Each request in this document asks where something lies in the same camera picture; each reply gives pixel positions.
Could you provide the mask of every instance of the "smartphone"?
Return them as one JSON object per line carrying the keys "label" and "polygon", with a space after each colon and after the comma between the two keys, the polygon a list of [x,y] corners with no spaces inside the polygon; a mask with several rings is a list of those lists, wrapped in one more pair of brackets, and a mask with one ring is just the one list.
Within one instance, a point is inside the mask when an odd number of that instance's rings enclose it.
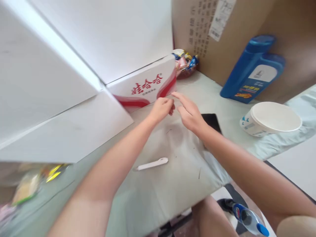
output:
{"label": "smartphone", "polygon": [[222,134],[216,114],[202,114],[202,117],[209,126],[211,126],[213,129]]}

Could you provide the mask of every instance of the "white box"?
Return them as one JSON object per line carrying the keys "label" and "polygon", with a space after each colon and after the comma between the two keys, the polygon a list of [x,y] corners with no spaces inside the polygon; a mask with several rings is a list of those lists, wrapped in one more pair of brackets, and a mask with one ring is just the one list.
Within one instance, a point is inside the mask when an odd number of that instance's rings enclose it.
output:
{"label": "white box", "polygon": [[175,58],[170,54],[106,87],[131,113],[176,90]]}
{"label": "white box", "polygon": [[133,123],[105,88],[30,129],[5,147],[0,161],[75,163]]}
{"label": "white box", "polygon": [[173,49],[171,0],[29,1],[105,84]]}
{"label": "white box", "polygon": [[102,90],[26,1],[0,1],[0,31],[0,144]]}

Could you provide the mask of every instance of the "right hand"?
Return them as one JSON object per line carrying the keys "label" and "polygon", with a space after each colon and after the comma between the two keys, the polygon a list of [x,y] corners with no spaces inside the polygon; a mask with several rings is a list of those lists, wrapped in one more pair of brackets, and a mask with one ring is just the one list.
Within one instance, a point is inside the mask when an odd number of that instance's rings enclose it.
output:
{"label": "right hand", "polygon": [[179,99],[183,105],[178,107],[178,111],[181,115],[182,123],[187,129],[196,133],[201,127],[207,126],[197,105],[193,101],[179,92],[172,92],[171,95]]}

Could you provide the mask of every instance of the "bottle cap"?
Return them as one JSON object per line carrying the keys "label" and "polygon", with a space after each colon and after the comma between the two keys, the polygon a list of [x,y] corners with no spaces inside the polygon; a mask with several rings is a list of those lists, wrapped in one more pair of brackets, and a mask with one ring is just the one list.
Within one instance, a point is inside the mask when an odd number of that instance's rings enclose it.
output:
{"label": "bottle cap", "polygon": [[269,236],[270,235],[270,233],[267,230],[267,228],[264,225],[260,224],[260,223],[257,224],[257,229],[264,236]]}

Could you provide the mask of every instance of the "paper bowl lid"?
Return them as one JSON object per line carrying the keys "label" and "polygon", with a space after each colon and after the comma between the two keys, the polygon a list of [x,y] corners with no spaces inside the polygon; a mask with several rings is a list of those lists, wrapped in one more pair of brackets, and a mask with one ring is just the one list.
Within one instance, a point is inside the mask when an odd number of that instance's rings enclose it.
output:
{"label": "paper bowl lid", "polygon": [[275,102],[254,105],[251,116],[258,124],[278,132],[295,131],[302,125],[301,118],[290,107]]}

